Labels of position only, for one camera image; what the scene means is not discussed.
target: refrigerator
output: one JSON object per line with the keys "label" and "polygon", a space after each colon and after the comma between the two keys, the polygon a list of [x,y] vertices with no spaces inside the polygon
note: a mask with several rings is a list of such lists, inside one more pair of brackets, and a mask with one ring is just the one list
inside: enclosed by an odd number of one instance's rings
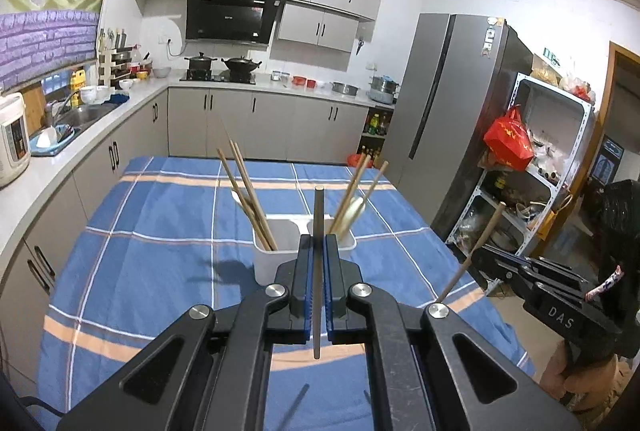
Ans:
{"label": "refrigerator", "polygon": [[503,18],[421,14],[382,156],[385,175],[445,240],[482,170],[482,137],[533,54]]}

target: wooden door frame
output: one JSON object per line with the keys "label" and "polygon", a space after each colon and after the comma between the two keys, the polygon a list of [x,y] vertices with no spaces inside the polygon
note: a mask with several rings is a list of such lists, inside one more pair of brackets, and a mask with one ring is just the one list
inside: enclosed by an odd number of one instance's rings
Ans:
{"label": "wooden door frame", "polygon": [[600,145],[602,144],[602,139],[604,137],[604,126],[607,121],[607,116],[609,115],[609,109],[613,98],[616,65],[618,64],[620,56],[626,57],[640,65],[639,55],[631,52],[631,50],[628,50],[623,46],[609,41],[609,62],[607,64],[607,78],[604,85],[604,91],[602,92],[602,102],[600,103],[600,109],[596,115],[595,125],[593,127],[593,133],[591,134],[589,145],[587,146],[587,150],[582,162],[580,163],[580,167],[578,168],[574,181],[569,188],[571,194],[574,195],[574,199],[567,209],[558,213],[558,216],[553,221],[551,230],[549,230],[549,235],[547,236],[546,241],[540,240],[538,242],[531,253],[533,256],[541,255],[545,251],[546,246],[548,246],[550,242],[554,241],[558,234],[560,234],[564,223],[574,211],[575,204],[582,193],[584,185],[587,183],[591,164],[593,163],[593,159],[597,152],[600,150]]}

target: cabinet handle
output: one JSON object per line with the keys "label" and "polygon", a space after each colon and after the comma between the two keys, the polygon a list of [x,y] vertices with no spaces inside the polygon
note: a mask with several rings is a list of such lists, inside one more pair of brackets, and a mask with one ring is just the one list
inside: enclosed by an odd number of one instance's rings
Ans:
{"label": "cabinet handle", "polygon": [[47,273],[50,275],[51,279],[53,279],[55,281],[56,279],[56,273],[53,270],[53,268],[51,267],[51,265],[49,265],[49,262],[47,261],[47,258],[44,257],[44,253],[42,252],[42,249],[39,246],[35,246],[33,248],[33,250],[36,253],[36,256],[40,259],[40,262],[42,264],[42,266],[47,269]]}
{"label": "cabinet handle", "polygon": [[49,295],[49,293],[50,293],[49,285],[47,284],[46,281],[44,281],[44,278],[42,277],[42,274],[40,273],[38,268],[35,265],[33,265],[33,262],[30,259],[27,260],[27,265],[29,267],[29,270],[31,270],[31,273],[33,274],[33,277],[38,282],[38,284],[42,287],[44,292],[46,292],[47,295]]}
{"label": "cabinet handle", "polygon": [[120,165],[120,155],[118,154],[118,143],[113,141],[113,153],[116,155],[116,167]]}
{"label": "cabinet handle", "polygon": [[113,157],[113,148],[109,146],[109,158],[111,159],[111,171],[116,170],[116,160]]}

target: countertop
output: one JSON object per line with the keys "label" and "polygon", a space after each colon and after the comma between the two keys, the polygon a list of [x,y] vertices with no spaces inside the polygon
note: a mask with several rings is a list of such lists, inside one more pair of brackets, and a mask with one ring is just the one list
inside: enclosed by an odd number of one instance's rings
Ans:
{"label": "countertop", "polygon": [[365,92],[356,97],[344,96],[326,89],[308,89],[273,83],[268,74],[256,74],[256,84],[180,81],[180,76],[149,79],[135,84],[129,101],[120,105],[82,132],[63,151],[53,157],[31,157],[27,169],[16,180],[0,188],[0,279],[7,269],[20,239],[56,189],[80,162],[113,130],[169,87],[221,88],[271,92],[335,101],[358,106],[376,106],[392,110],[393,106],[371,101]]}

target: red bag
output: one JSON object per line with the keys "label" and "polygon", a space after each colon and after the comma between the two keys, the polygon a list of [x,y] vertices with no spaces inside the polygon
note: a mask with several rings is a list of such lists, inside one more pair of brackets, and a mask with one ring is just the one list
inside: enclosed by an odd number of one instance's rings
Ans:
{"label": "red bag", "polygon": [[516,171],[526,170],[533,158],[529,134],[517,106],[511,106],[507,113],[495,119],[483,140],[498,162]]}

